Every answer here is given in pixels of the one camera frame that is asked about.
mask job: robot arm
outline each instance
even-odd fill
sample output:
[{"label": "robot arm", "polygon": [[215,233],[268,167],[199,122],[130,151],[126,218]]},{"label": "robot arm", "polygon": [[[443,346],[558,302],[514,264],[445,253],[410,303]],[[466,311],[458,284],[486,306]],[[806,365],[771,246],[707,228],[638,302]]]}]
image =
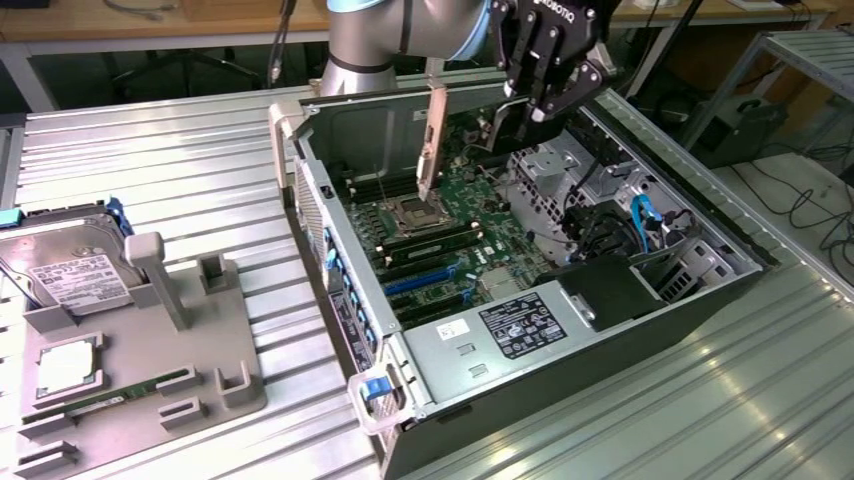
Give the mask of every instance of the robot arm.
[{"label": "robot arm", "polygon": [[394,88],[395,54],[466,60],[493,27],[509,104],[494,131],[525,142],[530,122],[550,123],[606,85],[615,70],[603,41],[619,0],[328,0],[330,63],[323,94]]}]

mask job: metal rack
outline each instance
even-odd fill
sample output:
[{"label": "metal rack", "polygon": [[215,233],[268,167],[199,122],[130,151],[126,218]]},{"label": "metal rack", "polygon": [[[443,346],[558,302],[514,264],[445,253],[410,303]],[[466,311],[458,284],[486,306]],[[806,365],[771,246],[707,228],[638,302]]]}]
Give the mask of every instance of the metal rack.
[{"label": "metal rack", "polygon": [[681,142],[686,149],[697,143],[721,104],[733,95],[738,82],[762,53],[774,55],[837,95],[854,101],[854,35],[842,30],[759,33],[709,105],[689,124]]}]

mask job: metal table surface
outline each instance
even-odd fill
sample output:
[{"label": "metal table surface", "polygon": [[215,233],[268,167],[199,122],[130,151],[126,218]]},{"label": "metal table surface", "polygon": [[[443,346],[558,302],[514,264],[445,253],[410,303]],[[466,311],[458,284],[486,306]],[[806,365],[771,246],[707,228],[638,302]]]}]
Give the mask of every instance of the metal table surface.
[{"label": "metal table surface", "polygon": [[[854,101],[854,35],[841,30],[763,32],[757,35],[715,94],[695,119],[691,120],[682,144],[691,148],[697,143],[718,108],[733,95],[757,57],[767,52],[798,69],[837,95]],[[757,89],[769,86],[762,82]]]},{"label": "metal table surface", "polygon": [[[266,125],[275,98],[251,93],[30,118],[16,203],[62,206],[112,192],[138,229],[163,233],[170,268],[214,251],[236,260],[270,396],[256,414],[78,478],[172,478],[182,466],[191,478],[378,476],[275,201]],[[852,478],[854,291],[613,93],[599,102],[782,266],[679,345],[410,478]],[[7,466],[23,326],[20,297],[8,287],[2,296]]]}]

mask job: wooden table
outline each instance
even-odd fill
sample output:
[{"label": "wooden table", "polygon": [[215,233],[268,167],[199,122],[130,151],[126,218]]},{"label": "wooden table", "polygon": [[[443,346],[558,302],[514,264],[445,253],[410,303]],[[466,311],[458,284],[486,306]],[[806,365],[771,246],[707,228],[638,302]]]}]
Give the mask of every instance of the wooden table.
[{"label": "wooden table", "polygon": [[[834,6],[825,0],[806,0],[813,10],[809,28],[815,28]],[[139,0],[159,4],[160,0]],[[646,80],[649,70],[661,54],[675,24],[687,8],[682,5],[657,11],[650,26],[663,28],[653,44],[650,55],[633,83]],[[611,28],[639,28],[647,24],[649,11],[631,5],[617,9]],[[35,112],[56,109],[50,91],[30,64],[36,55],[67,53],[96,53],[176,48],[211,48],[239,45],[263,45],[272,42],[278,25],[276,18],[235,19],[211,22],[191,22],[182,10],[166,12],[162,22],[152,22],[139,15],[116,12],[102,0],[52,0],[51,8],[10,10],[0,19],[0,60],[10,71],[15,84]],[[726,0],[706,0],[691,25],[721,25],[733,23],[787,22],[789,10],[747,12]],[[330,18],[324,0],[300,0],[291,19],[287,41],[303,43],[328,40]]]}]

